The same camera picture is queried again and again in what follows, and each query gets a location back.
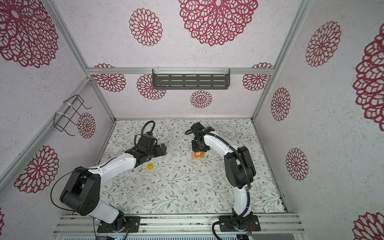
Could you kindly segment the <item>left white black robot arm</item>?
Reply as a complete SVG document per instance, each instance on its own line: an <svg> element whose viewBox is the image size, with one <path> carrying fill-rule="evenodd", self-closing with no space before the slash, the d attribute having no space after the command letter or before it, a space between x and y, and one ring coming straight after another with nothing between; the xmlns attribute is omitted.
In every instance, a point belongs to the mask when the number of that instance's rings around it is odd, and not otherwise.
<svg viewBox="0 0 384 240"><path fill-rule="evenodd" d="M166 154L166 145L158 144L157 139L147 133L134 147L105 164L74 169L61 193L60 202L81 216L100 220L100 233L123 232L128 228L125 214L100 199L101 187L119 174Z"/></svg>

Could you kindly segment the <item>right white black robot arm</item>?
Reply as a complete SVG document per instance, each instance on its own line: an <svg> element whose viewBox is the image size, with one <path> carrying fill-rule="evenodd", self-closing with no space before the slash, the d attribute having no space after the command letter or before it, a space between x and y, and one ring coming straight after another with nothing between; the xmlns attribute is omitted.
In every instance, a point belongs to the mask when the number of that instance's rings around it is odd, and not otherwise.
<svg viewBox="0 0 384 240"><path fill-rule="evenodd" d="M237 147L220 137L212 127L204 127L200 122L185 131L193 135L192 150L195 153L216 151L224 160L225 175L234 188L233 220L244 219L251 214L250 189L256 169L247 147Z"/></svg>

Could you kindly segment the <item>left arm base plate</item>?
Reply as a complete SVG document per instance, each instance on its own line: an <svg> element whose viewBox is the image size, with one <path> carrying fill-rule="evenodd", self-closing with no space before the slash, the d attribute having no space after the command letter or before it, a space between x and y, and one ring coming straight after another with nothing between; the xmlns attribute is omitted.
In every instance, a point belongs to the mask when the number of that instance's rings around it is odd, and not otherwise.
<svg viewBox="0 0 384 240"><path fill-rule="evenodd" d="M137 233L140 226L140 217L118 217L114 222L100 221L97 233Z"/></svg>

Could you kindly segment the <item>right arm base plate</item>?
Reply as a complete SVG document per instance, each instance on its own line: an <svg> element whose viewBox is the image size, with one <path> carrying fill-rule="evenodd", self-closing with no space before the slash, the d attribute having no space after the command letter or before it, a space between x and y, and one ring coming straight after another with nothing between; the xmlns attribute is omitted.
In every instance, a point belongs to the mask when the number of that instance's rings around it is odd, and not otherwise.
<svg viewBox="0 0 384 240"><path fill-rule="evenodd" d="M229 221L232 216L220 216L219 220L227 222L220 224L221 232L259 232L261 225L258 216L250 213L239 220Z"/></svg>

